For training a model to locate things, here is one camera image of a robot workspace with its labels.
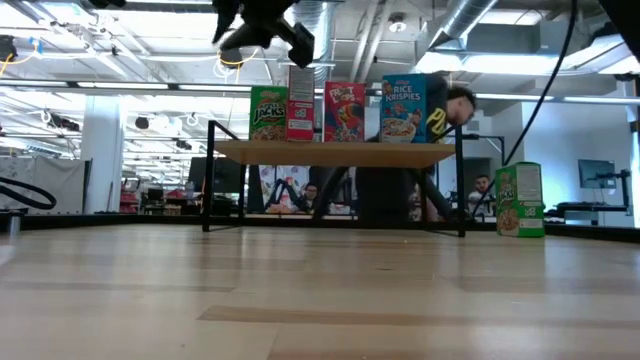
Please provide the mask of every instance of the wooden table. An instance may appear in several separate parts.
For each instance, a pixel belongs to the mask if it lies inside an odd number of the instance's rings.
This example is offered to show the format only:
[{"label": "wooden table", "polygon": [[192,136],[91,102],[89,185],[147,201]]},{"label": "wooden table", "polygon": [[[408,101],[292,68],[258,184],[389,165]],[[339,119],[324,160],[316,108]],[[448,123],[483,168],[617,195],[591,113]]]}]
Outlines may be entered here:
[{"label": "wooden table", "polygon": [[217,141],[215,150],[243,165],[425,168],[455,153],[447,144]]}]

